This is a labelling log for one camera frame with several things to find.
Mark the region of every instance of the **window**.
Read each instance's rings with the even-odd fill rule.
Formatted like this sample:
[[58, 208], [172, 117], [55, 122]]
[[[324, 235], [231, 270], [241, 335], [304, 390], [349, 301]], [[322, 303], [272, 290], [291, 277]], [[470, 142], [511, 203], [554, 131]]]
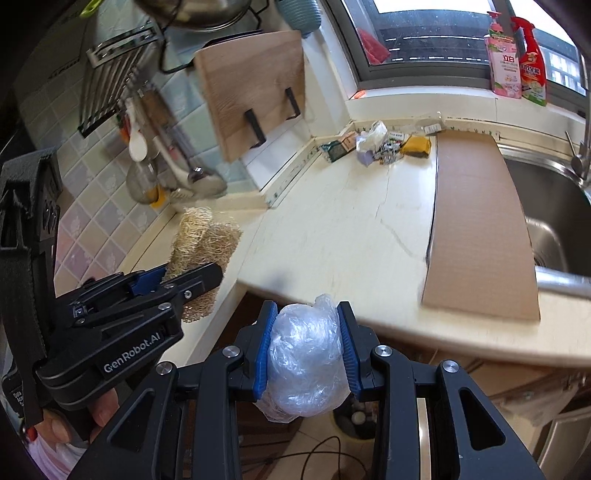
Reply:
[[[336, 21], [359, 87], [450, 85], [489, 89], [484, 45], [491, 18], [511, 34], [510, 17], [537, 29], [547, 65], [548, 99], [584, 110], [578, 51], [567, 33], [534, 0], [325, 0]], [[515, 35], [524, 53], [523, 37]]]
[[546, 76], [582, 95], [579, 73], [579, 52], [564, 29], [542, 10], [534, 0], [511, 0], [518, 17], [527, 18], [536, 29], [534, 36], [546, 63]]

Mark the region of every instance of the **cardboard sheet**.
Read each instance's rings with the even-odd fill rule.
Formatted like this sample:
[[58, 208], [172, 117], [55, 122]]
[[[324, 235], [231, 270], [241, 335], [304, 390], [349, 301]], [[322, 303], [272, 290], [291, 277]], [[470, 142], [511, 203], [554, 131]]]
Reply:
[[437, 188], [423, 305], [539, 320], [525, 216], [490, 135], [437, 138]]

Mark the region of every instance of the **red object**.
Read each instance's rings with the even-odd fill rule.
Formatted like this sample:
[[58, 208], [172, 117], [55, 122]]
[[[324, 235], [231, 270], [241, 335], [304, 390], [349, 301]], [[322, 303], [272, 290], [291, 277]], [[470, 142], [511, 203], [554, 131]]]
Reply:
[[511, 21], [515, 24], [513, 30], [522, 28], [525, 37], [525, 55], [519, 60], [524, 97], [539, 105], [546, 105], [546, 65], [534, 37], [535, 25], [521, 17], [511, 17]]
[[37, 440], [37, 431], [35, 427], [29, 427], [27, 429], [27, 438], [29, 442], [34, 442], [35, 440]]
[[370, 65], [380, 65], [390, 56], [388, 49], [376, 40], [371, 33], [366, 32], [363, 28], [358, 28], [357, 35], [361, 39], [361, 44]]

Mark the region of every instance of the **kitchen sink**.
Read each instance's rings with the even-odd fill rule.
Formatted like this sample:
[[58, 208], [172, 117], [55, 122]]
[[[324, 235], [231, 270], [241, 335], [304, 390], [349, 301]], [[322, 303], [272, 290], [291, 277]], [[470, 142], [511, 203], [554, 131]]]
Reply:
[[500, 147], [530, 233], [540, 290], [591, 299], [591, 197], [557, 158]]

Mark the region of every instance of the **red spray bottle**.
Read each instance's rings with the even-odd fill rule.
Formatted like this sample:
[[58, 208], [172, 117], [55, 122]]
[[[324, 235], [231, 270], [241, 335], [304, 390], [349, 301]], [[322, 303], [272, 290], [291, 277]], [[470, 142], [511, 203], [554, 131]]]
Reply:
[[515, 24], [514, 31], [522, 28], [525, 37], [525, 55], [519, 60], [522, 96], [538, 105], [546, 106], [546, 65], [534, 37], [535, 25], [521, 17], [511, 17], [511, 21]]

